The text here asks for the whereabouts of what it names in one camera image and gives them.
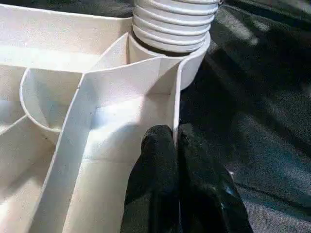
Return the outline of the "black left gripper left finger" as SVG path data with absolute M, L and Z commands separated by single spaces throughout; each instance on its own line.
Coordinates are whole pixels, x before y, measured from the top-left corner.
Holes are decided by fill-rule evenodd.
M 126 190 L 122 233 L 176 233 L 179 225 L 178 163 L 167 125 L 149 128 Z

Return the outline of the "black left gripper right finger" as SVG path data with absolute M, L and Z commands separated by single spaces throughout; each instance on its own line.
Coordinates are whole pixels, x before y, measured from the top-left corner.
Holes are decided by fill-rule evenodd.
M 228 170 L 210 154 L 198 128 L 179 126 L 180 211 L 185 233 L 251 233 L 245 205 Z

